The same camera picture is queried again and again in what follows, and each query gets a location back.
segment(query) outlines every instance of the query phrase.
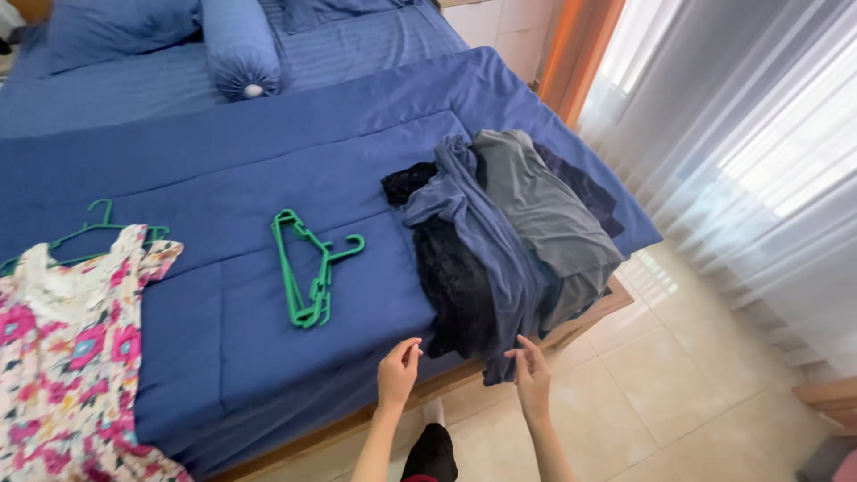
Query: floral dress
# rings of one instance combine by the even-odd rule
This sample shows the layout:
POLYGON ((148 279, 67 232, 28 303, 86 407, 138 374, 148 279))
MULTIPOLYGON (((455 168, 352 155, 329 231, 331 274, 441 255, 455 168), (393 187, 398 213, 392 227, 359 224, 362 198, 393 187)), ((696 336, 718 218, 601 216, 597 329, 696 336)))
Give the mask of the floral dress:
POLYGON ((46 244, 0 278, 0 479, 190 481, 134 434, 143 287, 183 246, 142 248, 124 228, 107 255, 48 268, 46 244))

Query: pile of clothes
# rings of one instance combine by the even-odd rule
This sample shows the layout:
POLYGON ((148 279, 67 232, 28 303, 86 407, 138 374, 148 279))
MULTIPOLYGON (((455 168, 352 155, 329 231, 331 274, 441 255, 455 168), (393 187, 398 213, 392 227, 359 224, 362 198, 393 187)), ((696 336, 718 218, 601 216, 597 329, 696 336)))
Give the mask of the pile of clothes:
POLYGON ((449 136, 435 162, 381 180, 413 229, 417 272, 437 311, 431 358, 486 360, 485 384, 514 378, 503 352, 582 315, 624 261, 616 200, 525 132, 449 136))

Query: wooden bed frame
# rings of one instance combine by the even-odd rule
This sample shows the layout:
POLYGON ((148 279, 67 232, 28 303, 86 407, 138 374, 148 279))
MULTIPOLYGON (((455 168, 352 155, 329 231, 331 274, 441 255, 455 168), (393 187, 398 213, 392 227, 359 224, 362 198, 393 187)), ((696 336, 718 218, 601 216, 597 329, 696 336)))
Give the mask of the wooden bed frame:
MULTIPOLYGON (((560 350, 591 328, 598 320, 631 303, 633 303, 633 298, 619 280, 613 276, 607 284, 604 296, 593 304, 583 316, 563 323, 544 340, 534 339, 533 341, 542 350, 560 350)), ((411 397, 405 405, 405 411, 419 407, 430 400, 463 387, 467 383, 481 379, 483 369, 484 363, 474 359, 437 377, 418 383, 411 391, 411 397)), ((324 449, 365 430, 369 427, 374 412, 375 404, 363 407, 344 419, 281 445, 252 461, 233 467, 208 480, 232 482, 251 474, 269 472, 299 455, 324 449)))

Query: blue bed sheet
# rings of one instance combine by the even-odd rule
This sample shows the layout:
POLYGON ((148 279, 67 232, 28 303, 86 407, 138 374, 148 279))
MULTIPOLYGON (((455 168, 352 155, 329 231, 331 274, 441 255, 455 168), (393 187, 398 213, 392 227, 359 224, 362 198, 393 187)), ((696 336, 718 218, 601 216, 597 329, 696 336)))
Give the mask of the blue bed sheet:
MULTIPOLYGON (((480 48, 295 95, 53 136, 0 140, 0 259, 72 232, 95 199, 122 224, 168 225, 185 249, 143 294, 137 436, 204 479, 375 398, 399 340, 429 339, 410 231, 380 180, 433 160, 444 136, 522 129, 617 200, 629 255, 661 240, 616 176, 502 62, 480 48), (365 250, 333 270, 332 316, 288 322, 269 224, 293 208, 322 241, 365 250)), ((61 258, 104 250, 97 236, 61 258)), ((302 286, 318 266, 289 237, 302 286)), ((420 364, 430 377, 450 354, 420 364)))
MULTIPOLYGON (((295 82, 285 94, 324 87, 467 44, 428 2, 334 21, 307 32, 282 31, 281 0, 262 0, 295 82)), ((0 138, 41 136, 226 103, 208 73, 201 41, 49 75, 46 27, 30 31, 0 89, 0 138)))

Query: white wall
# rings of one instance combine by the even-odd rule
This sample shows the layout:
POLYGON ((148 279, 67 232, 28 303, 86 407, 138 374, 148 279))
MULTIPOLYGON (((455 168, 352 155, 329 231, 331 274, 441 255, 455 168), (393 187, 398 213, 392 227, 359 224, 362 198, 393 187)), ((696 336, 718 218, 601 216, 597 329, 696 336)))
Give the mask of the white wall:
POLYGON ((536 79, 556 0, 488 0, 443 9, 470 47, 489 45, 525 82, 536 79))

